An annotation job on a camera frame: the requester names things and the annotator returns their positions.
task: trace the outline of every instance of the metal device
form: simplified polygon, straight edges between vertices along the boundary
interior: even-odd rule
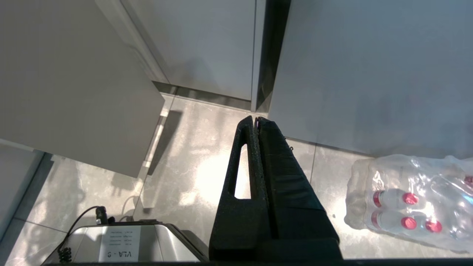
[[[234,197],[241,147],[247,145],[251,199]],[[95,206],[100,225],[81,227],[46,259],[45,265],[68,259],[83,265],[104,256],[109,232],[139,228],[139,249],[127,265],[259,265],[317,263],[318,265],[473,265],[473,259],[343,260],[339,238],[304,172],[277,125],[263,117],[240,121],[210,237],[209,257],[172,224],[158,221],[115,222],[105,208]],[[109,256],[120,256],[121,253]]]

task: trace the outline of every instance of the floor tile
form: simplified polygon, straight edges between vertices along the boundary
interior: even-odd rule
[[[314,164],[315,144],[290,138],[286,138],[286,141],[293,148],[292,153],[310,182]]]
[[[424,257],[473,257],[471,253],[458,253],[441,248],[422,246],[421,249]]]
[[[38,266],[66,233],[13,219],[0,243],[0,265]]]
[[[208,245],[235,130],[248,115],[176,97],[134,219],[173,223]]]
[[[131,215],[148,171],[142,167],[133,178],[61,156],[52,161],[45,180],[33,178],[15,217],[61,231],[95,205],[105,206],[116,220]],[[94,224],[95,212],[90,211],[77,226]]]

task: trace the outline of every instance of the plastic wrap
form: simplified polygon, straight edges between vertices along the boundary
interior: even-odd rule
[[[346,204],[345,222],[355,229],[473,253],[473,160],[359,160]]]

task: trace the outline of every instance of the white cabinet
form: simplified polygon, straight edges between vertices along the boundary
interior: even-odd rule
[[[136,177],[164,99],[95,2],[0,18],[0,138]]]

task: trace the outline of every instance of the water bottle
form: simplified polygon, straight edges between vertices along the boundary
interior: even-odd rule
[[[473,216],[473,190],[465,181],[458,178],[447,180],[437,177],[433,179],[428,192],[443,205]]]
[[[473,239],[473,216],[462,210],[454,210],[453,220],[455,226],[452,227],[450,234],[454,239]]]
[[[410,237],[425,237],[434,236],[441,233],[443,230],[442,223],[436,219],[429,219],[424,214],[415,215],[413,217],[416,221],[416,228],[407,231],[405,234]]]
[[[367,221],[367,225],[375,230],[383,230],[393,234],[406,233],[417,227],[414,218],[396,211],[374,211]]]
[[[402,210],[406,207],[422,209],[425,207],[425,199],[411,192],[398,188],[378,190],[373,194],[373,204],[378,208]]]

